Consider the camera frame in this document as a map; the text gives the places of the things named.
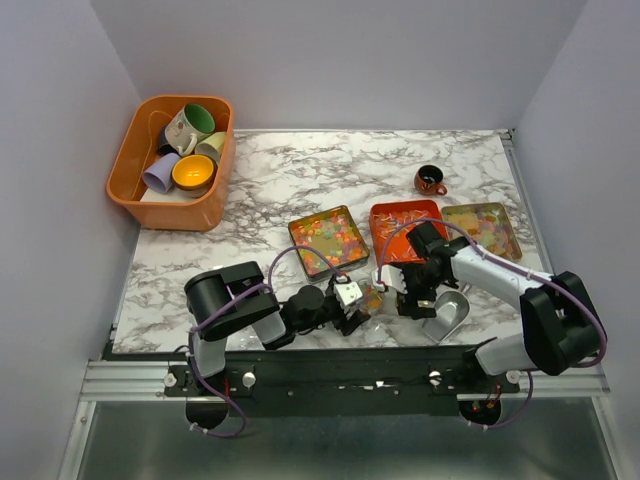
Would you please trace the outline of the clear glass jar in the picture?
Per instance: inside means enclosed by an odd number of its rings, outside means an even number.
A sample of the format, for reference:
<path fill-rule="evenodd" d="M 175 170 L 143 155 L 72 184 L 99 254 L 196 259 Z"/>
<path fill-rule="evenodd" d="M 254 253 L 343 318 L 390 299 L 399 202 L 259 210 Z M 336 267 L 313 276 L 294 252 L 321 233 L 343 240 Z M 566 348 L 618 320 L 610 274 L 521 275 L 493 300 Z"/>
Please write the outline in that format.
<path fill-rule="evenodd" d="M 363 293 L 362 310 L 370 316 L 376 315 L 384 306 L 385 295 L 377 290 L 369 280 L 361 279 L 358 285 Z"/>

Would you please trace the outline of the silver metal scoop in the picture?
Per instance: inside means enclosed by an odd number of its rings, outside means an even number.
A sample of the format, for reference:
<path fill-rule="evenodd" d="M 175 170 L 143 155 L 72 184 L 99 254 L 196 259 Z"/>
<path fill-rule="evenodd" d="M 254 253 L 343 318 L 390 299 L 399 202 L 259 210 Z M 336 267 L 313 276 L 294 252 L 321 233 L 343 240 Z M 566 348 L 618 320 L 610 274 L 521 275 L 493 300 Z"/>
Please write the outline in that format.
<path fill-rule="evenodd" d="M 460 327 L 469 311 L 470 304 L 465 295 L 445 291 L 435 301 L 436 316 L 425 319 L 422 329 L 431 340 L 441 343 Z"/>

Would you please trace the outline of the dark tin of gummies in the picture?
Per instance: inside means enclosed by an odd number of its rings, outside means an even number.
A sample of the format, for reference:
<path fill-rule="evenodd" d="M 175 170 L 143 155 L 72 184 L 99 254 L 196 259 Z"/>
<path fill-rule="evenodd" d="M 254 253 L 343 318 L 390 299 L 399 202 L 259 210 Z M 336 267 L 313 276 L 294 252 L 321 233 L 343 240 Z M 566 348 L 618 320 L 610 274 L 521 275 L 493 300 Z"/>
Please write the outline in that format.
<path fill-rule="evenodd" d="M 368 263 L 369 248 L 346 205 L 293 220 L 288 232 L 293 245 L 317 250 L 340 271 Z"/>

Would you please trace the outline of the orange lollipop tin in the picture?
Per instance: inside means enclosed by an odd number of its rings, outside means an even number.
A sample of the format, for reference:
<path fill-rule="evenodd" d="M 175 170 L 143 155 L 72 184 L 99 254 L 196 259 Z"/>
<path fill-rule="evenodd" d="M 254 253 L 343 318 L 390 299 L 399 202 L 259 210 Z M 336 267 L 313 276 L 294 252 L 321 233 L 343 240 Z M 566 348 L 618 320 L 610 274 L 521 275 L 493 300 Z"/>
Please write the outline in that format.
<path fill-rule="evenodd" d="M 414 252 L 406 234 L 414 225 L 395 234 L 384 251 L 390 234 L 400 225 L 421 218 L 442 219 L 438 204 L 430 199 L 378 203 L 371 207 L 369 227 L 373 241 L 376 263 L 422 263 Z"/>

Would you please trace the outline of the gold popsicle candy tin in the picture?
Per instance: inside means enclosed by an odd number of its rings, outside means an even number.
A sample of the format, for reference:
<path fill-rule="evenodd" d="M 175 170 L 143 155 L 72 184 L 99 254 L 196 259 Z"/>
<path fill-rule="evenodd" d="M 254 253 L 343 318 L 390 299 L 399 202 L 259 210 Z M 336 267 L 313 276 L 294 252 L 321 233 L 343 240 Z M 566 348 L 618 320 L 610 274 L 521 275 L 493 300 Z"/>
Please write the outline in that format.
<path fill-rule="evenodd" d="M 519 262 L 522 251 L 514 228 L 501 203 L 489 202 L 443 207 L 442 218 L 465 230 L 494 255 Z"/>

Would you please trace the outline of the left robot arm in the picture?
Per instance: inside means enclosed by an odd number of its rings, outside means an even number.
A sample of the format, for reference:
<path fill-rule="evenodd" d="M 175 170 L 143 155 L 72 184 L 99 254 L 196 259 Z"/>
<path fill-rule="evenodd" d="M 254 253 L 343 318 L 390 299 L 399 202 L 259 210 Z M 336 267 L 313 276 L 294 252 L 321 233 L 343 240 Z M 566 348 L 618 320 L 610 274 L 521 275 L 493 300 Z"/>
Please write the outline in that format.
<path fill-rule="evenodd" d="M 371 318 L 364 292 L 347 275 L 332 275 L 324 290 L 303 286 L 280 302 L 254 261 L 199 274 L 186 283 L 184 293 L 195 321 L 187 382 L 201 395 L 220 387 L 227 339 L 247 327 L 265 349 L 277 350 L 326 324 L 349 336 Z"/>

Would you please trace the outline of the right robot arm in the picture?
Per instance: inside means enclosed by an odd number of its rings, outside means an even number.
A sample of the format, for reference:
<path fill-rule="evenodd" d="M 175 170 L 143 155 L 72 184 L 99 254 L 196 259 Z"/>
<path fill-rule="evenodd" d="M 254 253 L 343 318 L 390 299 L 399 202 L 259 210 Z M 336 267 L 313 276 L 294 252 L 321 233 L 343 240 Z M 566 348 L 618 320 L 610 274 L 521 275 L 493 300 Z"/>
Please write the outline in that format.
<path fill-rule="evenodd" d="M 432 298 L 439 286 L 460 284 L 478 287 L 519 312 L 519 334 L 487 340 L 467 353 L 459 370 L 467 389 L 483 391 L 508 371 L 558 376 L 603 360 L 607 334 L 579 276 L 527 270 L 490 253 L 466 232 L 445 239 L 438 224 L 418 219 L 397 227 L 421 261 L 380 264 L 373 284 L 396 291 L 404 316 L 414 315 L 418 301 Z"/>

